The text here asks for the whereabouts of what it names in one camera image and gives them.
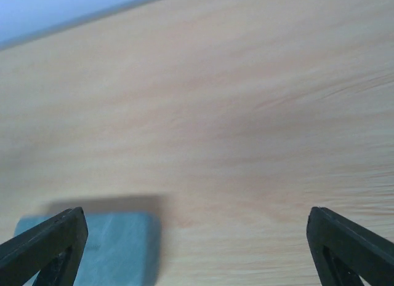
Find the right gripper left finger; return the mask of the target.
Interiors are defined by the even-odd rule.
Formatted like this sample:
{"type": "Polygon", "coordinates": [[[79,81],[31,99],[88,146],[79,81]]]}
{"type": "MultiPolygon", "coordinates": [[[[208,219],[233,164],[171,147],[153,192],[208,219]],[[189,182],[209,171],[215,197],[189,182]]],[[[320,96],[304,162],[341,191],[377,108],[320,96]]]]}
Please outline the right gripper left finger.
{"type": "Polygon", "coordinates": [[[81,207],[66,209],[1,244],[1,285],[73,285],[88,237],[81,207]]]}

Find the grey-green glasses case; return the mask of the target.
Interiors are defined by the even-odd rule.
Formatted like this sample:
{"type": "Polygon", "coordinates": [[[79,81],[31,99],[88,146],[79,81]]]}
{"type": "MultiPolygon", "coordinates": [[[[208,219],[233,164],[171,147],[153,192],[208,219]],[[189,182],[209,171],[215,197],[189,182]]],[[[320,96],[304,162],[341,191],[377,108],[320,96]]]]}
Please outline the grey-green glasses case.
{"type": "Polygon", "coordinates": [[[88,238],[75,285],[155,285],[161,222],[148,212],[87,214],[88,238]]]}

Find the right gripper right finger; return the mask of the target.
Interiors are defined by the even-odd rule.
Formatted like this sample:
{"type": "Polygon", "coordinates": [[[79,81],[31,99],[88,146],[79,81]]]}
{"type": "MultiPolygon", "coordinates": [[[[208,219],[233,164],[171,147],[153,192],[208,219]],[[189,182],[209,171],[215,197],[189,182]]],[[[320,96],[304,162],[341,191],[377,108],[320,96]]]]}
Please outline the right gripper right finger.
{"type": "Polygon", "coordinates": [[[322,285],[393,285],[393,243],[342,215],[312,207],[307,240],[322,285]]]}

